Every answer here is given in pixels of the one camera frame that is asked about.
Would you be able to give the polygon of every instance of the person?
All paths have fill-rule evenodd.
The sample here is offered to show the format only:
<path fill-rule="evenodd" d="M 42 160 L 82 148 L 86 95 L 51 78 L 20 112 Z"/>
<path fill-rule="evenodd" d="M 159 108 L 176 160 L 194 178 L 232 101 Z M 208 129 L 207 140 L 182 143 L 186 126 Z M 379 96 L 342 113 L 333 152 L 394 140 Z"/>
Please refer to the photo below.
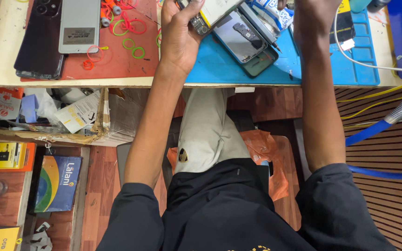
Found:
<path fill-rule="evenodd" d="M 243 140 L 226 115 L 227 89 L 183 89 L 202 37 L 188 25 L 204 0 L 162 8 L 161 60 L 97 250 L 274 251 L 395 250 L 378 231 L 345 164 L 329 31 L 341 0 L 298 0 L 294 39 L 301 53 L 303 135 L 313 173 L 296 200 L 294 231 L 277 213 Z M 284 6 L 286 0 L 279 0 Z M 186 108 L 178 161 L 159 216 L 153 188 L 182 91 Z"/>

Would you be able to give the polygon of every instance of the phone label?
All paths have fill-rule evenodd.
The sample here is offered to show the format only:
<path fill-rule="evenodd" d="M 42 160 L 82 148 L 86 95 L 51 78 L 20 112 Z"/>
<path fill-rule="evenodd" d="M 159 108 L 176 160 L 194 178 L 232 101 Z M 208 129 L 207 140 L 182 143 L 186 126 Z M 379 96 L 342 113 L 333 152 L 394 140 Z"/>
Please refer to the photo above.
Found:
<path fill-rule="evenodd" d="M 64 45 L 92 45 L 96 37 L 96 29 L 91 28 L 64 28 Z"/>

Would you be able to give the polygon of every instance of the light gray pants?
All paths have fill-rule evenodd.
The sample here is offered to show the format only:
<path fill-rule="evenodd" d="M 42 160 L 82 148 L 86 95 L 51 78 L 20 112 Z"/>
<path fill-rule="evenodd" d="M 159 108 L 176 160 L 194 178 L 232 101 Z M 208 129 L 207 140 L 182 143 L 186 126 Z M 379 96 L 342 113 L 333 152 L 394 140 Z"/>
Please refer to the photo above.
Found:
<path fill-rule="evenodd" d="M 186 101 L 178 142 L 175 173 L 204 172 L 218 162 L 249 158 L 235 124 L 226 115 L 233 88 L 183 89 Z"/>

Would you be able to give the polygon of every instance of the black phone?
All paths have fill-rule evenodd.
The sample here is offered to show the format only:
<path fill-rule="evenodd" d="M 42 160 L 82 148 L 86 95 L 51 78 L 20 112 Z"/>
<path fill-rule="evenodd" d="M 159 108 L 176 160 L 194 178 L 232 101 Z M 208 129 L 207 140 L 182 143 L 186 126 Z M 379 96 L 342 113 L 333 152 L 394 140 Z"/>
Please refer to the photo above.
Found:
<path fill-rule="evenodd" d="M 15 65 L 16 75 L 60 79 L 64 55 L 59 53 L 62 0 L 35 0 Z"/>

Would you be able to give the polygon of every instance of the black shirt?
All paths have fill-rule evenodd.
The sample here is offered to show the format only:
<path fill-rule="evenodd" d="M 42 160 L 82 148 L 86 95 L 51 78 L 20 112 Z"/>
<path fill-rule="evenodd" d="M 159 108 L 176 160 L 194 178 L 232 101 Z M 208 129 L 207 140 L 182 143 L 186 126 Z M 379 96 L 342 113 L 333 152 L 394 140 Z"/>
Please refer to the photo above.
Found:
<path fill-rule="evenodd" d="M 296 196 L 295 232 L 277 213 L 252 159 L 174 175 L 159 216 L 153 190 L 126 183 L 97 250 L 392 250 L 378 231 L 346 164 L 314 172 Z"/>

